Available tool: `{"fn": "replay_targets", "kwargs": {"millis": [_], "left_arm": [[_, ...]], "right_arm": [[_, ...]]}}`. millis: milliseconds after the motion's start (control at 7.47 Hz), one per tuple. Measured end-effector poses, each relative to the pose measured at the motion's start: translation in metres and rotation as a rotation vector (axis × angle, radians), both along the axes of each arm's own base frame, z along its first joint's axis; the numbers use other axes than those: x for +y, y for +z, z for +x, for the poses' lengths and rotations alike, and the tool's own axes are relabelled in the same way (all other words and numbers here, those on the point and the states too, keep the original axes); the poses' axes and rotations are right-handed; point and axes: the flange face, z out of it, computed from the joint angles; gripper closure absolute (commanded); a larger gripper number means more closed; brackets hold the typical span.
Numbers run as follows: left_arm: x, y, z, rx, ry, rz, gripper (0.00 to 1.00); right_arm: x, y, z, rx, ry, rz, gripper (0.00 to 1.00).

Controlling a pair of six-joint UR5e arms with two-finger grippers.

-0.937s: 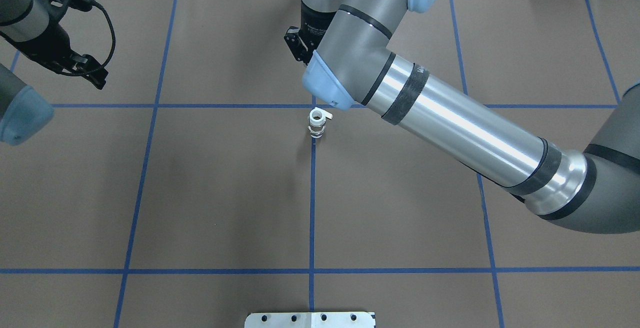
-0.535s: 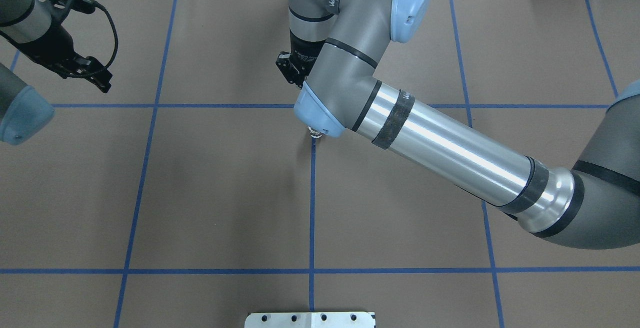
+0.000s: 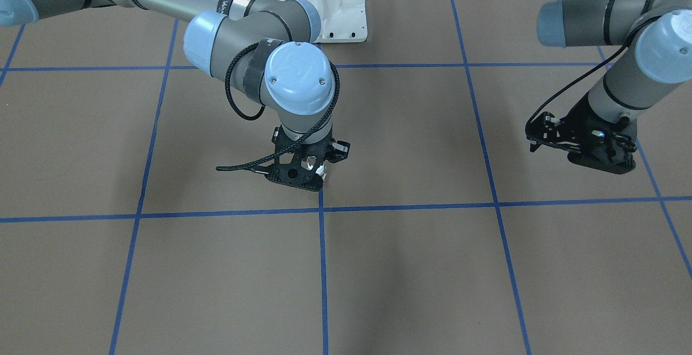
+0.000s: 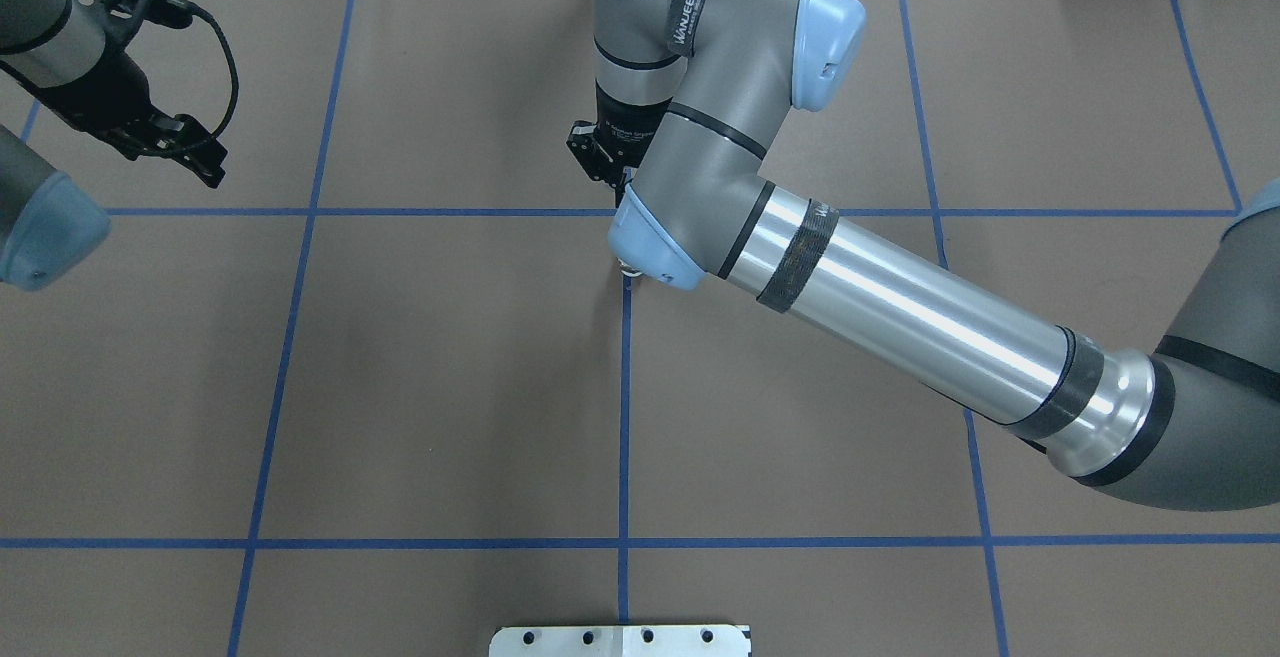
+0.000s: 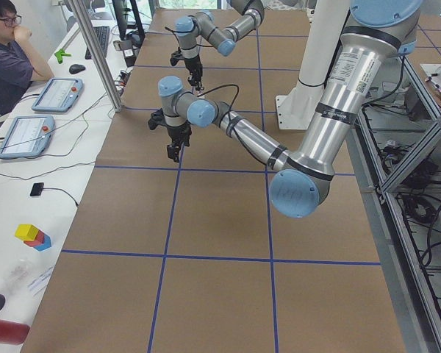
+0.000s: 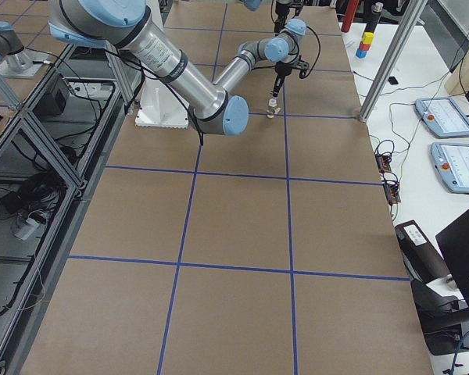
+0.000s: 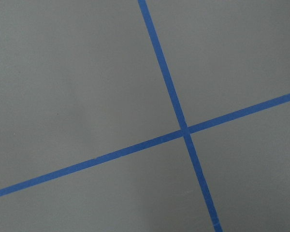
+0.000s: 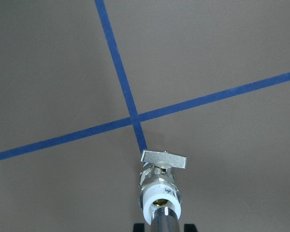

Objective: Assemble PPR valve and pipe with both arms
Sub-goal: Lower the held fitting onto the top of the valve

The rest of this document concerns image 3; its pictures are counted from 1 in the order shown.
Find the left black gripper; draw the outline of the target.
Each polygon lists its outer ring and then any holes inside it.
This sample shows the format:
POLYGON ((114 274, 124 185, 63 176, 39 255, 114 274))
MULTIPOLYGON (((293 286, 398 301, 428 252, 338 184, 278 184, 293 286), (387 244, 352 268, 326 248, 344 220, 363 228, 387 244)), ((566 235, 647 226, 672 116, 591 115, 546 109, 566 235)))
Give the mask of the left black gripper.
POLYGON ((552 96, 527 121, 527 140, 530 142, 529 151, 535 152, 541 146, 578 152, 580 141, 593 130, 612 130, 624 132, 637 138, 635 120, 630 113, 616 113, 615 122, 603 119, 594 111, 583 96, 580 101, 564 116, 556 118, 552 113, 542 111, 544 107, 557 96, 552 96))

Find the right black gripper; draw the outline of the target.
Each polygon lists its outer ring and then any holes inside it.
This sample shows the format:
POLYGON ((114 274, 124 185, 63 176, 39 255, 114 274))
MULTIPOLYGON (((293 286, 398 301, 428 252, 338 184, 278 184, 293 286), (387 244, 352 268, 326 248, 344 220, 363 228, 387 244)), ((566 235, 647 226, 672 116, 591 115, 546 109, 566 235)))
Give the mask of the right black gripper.
MULTIPOLYGON (((335 140, 331 134, 332 132, 329 131, 329 133, 318 142, 310 144, 299 143, 292 148, 292 150, 288 150, 287 154, 291 156, 291 158, 289 158, 291 163, 295 157, 302 162, 302 158, 307 156, 315 156, 320 163, 338 163, 347 159, 351 144, 346 141, 335 140)), ((275 145, 275 151, 279 152, 289 145, 292 145, 294 141, 284 132, 283 126, 279 126, 275 129, 272 143, 275 145)))

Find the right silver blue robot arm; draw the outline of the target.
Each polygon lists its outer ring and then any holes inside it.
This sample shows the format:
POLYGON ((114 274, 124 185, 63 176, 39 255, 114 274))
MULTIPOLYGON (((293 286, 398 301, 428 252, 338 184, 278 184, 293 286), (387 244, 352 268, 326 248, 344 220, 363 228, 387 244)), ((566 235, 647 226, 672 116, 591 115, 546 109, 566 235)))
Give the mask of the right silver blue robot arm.
POLYGON ((267 175, 264 163, 285 153, 313 158, 309 170, 314 171, 324 162, 348 157, 349 144, 331 135, 340 79, 315 46, 322 21, 308 0, 2 0, 2 26, 29 25, 43 18, 114 6, 151 10, 185 21, 185 56, 206 75, 223 82, 235 114, 255 120, 262 112, 242 113, 232 89, 262 110, 271 108, 279 115, 274 154, 242 165, 218 166, 218 171, 267 175))

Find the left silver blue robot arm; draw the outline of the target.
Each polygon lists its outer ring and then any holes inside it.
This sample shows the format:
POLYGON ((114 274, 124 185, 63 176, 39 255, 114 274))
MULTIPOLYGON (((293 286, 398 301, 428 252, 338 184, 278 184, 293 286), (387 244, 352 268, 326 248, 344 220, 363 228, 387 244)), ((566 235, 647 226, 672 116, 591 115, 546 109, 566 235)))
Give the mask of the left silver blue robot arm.
POLYGON ((563 118, 544 106, 525 124, 530 151, 566 151, 599 165, 629 163, 637 151, 637 119, 690 81, 690 0, 556 0, 536 24, 545 46, 615 46, 590 70, 603 76, 563 118))

